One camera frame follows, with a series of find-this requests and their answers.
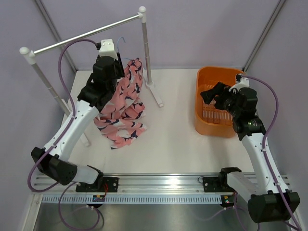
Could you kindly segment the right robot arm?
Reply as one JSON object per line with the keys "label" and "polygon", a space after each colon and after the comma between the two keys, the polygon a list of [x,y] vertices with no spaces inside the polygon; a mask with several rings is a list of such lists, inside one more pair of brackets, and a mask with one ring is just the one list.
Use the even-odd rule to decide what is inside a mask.
{"label": "right robot arm", "polygon": [[225,110],[232,116],[233,129],[245,147],[252,163],[257,185],[236,169],[224,169],[218,186],[223,191],[233,188],[246,202],[253,222],[288,221],[297,209],[300,198],[282,179],[267,142],[267,130],[256,115],[257,92],[250,87],[232,87],[218,82],[201,92],[205,104]]}

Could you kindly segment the light blue wire hanger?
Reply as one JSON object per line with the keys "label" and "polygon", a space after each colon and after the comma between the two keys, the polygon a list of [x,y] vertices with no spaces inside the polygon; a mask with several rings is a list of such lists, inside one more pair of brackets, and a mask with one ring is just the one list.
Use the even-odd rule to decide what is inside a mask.
{"label": "light blue wire hanger", "polygon": [[[118,51],[119,53],[121,53],[121,52],[120,52],[120,41],[121,41],[121,40],[122,40],[124,43],[126,43],[124,37],[119,37],[119,38],[118,38],[116,47],[117,47],[117,51]],[[125,57],[125,56],[123,56],[123,55],[121,55],[121,58],[122,58],[123,60],[133,60],[133,58]]]}

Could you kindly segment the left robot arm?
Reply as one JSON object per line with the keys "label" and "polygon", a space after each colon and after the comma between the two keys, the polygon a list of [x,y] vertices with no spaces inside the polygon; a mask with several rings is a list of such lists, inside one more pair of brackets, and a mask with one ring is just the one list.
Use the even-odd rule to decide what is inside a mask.
{"label": "left robot arm", "polygon": [[89,123],[111,101],[117,81],[123,77],[124,69],[119,53],[101,51],[65,123],[43,148],[35,147],[32,150],[35,168],[61,185],[85,183],[93,192],[103,188],[101,171],[90,166],[72,164],[69,158]]}

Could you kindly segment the pink patterned shorts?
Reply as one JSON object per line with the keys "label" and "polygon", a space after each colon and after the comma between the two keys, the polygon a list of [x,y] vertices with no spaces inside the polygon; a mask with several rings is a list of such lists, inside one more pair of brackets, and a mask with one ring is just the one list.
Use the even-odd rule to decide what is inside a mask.
{"label": "pink patterned shorts", "polygon": [[125,76],[117,83],[112,99],[94,119],[100,133],[110,141],[111,149],[131,145],[147,127],[139,120],[145,105],[139,98],[143,85],[143,64],[139,58],[129,60]]}

